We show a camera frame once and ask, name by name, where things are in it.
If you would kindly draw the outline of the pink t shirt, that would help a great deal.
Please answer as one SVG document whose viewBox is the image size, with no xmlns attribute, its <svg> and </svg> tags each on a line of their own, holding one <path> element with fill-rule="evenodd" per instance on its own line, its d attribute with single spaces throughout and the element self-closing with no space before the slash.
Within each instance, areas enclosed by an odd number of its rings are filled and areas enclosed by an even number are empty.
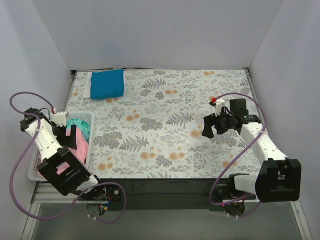
<svg viewBox="0 0 320 240">
<path fill-rule="evenodd" d="M 63 148 L 67 148 L 75 158 L 84 163 L 87 155 L 88 143 L 82 136 L 82 132 L 79 128 L 76 129 L 76 145 L 77 149 L 67 147 L 67 145 L 60 145 L 53 134 L 53 130 L 44 128 L 38 132 L 35 139 L 35 144 L 40 152 L 41 163 L 53 160 L 57 156 L 58 151 Z"/>
</svg>

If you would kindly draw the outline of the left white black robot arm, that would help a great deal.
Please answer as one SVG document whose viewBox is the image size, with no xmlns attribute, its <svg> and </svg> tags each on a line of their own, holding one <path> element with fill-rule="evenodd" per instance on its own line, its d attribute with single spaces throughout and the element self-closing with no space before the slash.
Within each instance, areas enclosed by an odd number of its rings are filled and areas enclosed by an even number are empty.
<svg viewBox="0 0 320 240">
<path fill-rule="evenodd" d="M 49 119 L 39 109 L 31 107 L 23 115 L 21 131 L 31 137 L 37 134 L 34 141 L 40 153 L 40 164 L 36 169 L 41 176 L 64 196 L 84 192 L 85 199 L 103 199 L 107 193 L 106 187 L 73 153 L 80 148 L 76 142 L 75 125 L 71 126 L 67 135 L 69 113 L 54 113 Z"/>
</svg>

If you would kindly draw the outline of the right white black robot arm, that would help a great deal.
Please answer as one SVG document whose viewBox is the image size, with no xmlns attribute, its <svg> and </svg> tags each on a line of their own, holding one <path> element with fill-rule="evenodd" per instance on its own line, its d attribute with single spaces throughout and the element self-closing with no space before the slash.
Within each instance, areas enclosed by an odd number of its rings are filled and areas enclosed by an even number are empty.
<svg viewBox="0 0 320 240">
<path fill-rule="evenodd" d="M 230 174 L 226 184 L 227 195 L 232 199 L 255 195 L 262 203 L 297 201 L 301 188 L 301 163 L 278 149 L 259 117 L 249 113 L 246 100 L 231 99 L 229 107 L 226 107 L 223 99 L 212 98 L 209 104 L 215 112 L 203 118 L 202 136 L 212 139 L 213 130 L 218 135 L 235 130 L 260 163 L 256 176 Z"/>
</svg>

